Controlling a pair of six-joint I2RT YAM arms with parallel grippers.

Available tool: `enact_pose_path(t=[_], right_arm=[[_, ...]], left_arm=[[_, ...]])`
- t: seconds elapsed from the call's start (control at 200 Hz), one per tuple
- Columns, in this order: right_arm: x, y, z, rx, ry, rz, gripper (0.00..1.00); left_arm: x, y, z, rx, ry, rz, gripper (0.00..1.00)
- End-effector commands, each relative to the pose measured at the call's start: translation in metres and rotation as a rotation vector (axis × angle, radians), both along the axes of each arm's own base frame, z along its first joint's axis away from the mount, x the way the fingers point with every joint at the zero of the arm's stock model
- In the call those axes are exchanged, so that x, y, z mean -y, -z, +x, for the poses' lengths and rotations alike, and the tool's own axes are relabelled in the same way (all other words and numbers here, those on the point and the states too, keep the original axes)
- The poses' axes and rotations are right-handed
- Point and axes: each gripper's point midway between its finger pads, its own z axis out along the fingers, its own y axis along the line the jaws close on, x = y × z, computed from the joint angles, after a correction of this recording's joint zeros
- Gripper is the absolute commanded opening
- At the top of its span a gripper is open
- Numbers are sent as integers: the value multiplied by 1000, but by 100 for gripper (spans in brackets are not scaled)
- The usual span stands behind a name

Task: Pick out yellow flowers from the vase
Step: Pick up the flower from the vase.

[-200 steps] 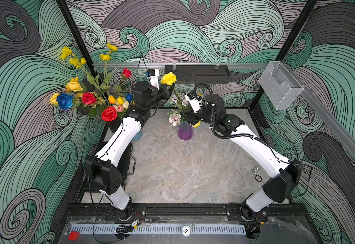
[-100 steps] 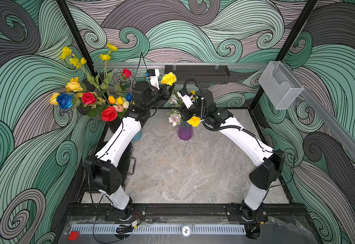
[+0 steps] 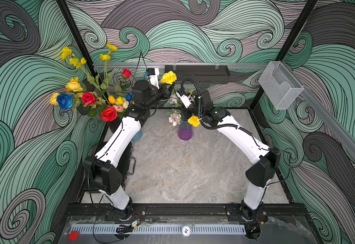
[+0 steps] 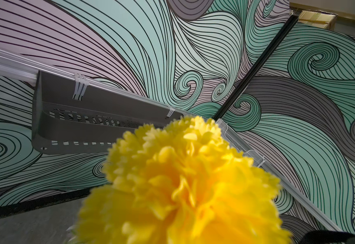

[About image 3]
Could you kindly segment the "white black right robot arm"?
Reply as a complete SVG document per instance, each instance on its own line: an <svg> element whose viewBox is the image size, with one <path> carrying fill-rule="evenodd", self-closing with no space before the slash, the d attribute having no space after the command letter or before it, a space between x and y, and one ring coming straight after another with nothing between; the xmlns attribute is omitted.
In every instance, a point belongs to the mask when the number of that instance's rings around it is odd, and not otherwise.
<svg viewBox="0 0 355 244"><path fill-rule="evenodd" d="M279 166L280 150L270 148L243 128L222 106L215 107L209 93L195 85L189 93L183 86L176 92L182 112L189 124L216 130L233 142L249 159L252 166L246 171L248 187L241 203L241 214L247 221L263 221L263 199L267 186Z"/></svg>

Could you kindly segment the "yellow carnation flower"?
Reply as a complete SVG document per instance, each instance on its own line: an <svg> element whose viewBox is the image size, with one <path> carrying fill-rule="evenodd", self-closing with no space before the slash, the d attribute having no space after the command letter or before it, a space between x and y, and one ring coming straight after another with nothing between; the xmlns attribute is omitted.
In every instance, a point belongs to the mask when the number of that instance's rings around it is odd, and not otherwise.
<svg viewBox="0 0 355 244"><path fill-rule="evenodd" d="M172 85L177 80L177 76L173 71L165 73L160 80L161 83Z"/></svg>
<svg viewBox="0 0 355 244"><path fill-rule="evenodd" d="M198 126L201 124L199 118L198 118L197 116L194 116L194 115L192 115L192 116L188 119L188 123L189 123L190 125L192 125L193 127L198 127Z"/></svg>

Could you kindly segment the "purple glass vase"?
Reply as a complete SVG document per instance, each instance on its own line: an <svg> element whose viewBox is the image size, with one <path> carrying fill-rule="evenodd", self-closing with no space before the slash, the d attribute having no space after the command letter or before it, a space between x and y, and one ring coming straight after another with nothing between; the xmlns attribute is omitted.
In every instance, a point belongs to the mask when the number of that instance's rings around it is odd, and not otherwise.
<svg viewBox="0 0 355 244"><path fill-rule="evenodd" d="M189 124L187 121L183 121L178 130L178 137L182 141L188 141L193 136L193 126Z"/></svg>

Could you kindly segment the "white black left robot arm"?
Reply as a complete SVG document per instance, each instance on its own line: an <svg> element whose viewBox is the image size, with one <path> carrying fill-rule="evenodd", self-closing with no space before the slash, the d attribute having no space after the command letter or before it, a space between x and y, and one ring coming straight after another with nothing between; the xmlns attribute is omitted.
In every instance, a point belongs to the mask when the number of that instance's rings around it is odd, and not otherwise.
<svg viewBox="0 0 355 244"><path fill-rule="evenodd" d="M140 80L132 89L131 103L120 124L108 142L94 156L88 156L84 169L88 186L94 186L110 202L115 216L126 220L132 215L132 199L125 193L124 176L117 169L119 160L151 115L151 108L161 100L168 99L174 84L162 84L159 88L146 80Z"/></svg>

